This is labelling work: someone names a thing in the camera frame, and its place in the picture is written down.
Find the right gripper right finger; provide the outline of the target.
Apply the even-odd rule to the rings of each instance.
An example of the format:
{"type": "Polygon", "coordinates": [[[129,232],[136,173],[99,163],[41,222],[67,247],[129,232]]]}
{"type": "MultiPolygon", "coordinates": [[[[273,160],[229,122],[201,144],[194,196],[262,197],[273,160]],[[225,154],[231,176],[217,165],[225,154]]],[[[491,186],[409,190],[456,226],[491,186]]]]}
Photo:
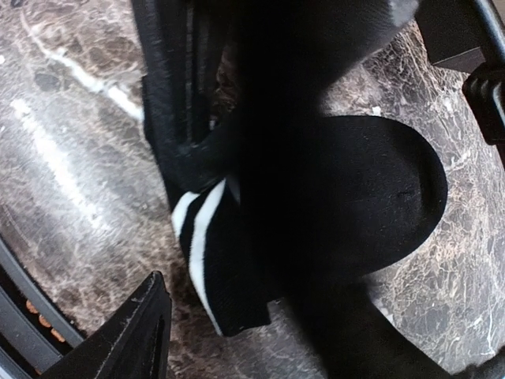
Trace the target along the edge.
{"type": "Polygon", "coordinates": [[[304,337],[329,378],[450,378],[373,305],[363,282],[287,291],[304,337]]]}

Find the black sock white stripes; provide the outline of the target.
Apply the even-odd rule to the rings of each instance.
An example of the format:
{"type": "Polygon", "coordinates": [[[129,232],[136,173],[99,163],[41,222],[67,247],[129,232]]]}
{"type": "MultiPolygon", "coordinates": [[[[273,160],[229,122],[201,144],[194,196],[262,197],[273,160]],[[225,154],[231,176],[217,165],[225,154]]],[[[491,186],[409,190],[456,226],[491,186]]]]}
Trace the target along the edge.
{"type": "Polygon", "coordinates": [[[189,277],[221,336],[268,325],[273,300],[308,302],[407,257],[447,203],[435,149],[390,118],[319,118],[274,163],[200,192],[165,182],[189,277]]]}

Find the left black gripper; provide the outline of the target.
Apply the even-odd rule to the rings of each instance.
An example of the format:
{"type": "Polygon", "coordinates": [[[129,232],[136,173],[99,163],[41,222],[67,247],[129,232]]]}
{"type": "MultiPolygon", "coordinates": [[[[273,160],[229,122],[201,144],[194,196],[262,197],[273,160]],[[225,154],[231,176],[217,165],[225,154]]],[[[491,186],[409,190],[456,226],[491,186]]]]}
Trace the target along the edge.
{"type": "Polygon", "coordinates": [[[369,116],[324,116],[337,80],[411,22],[416,1],[134,1],[143,51],[144,134],[167,186],[201,193],[221,181],[240,199],[240,130],[265,105],[283,127],[349,129],[369,116]],[[231,23],[241,90],[212,119],[231,23]]]}

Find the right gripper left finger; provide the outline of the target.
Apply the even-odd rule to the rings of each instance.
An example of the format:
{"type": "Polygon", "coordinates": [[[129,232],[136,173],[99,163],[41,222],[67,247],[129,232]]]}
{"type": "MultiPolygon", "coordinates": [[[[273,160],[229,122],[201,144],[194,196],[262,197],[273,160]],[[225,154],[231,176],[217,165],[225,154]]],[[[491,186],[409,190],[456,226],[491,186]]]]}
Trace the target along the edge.
{"type": "Polygon", "coordinates": [[[154,271],[112,317],[42,378],[165,378],[171,298],[154,271]]]}

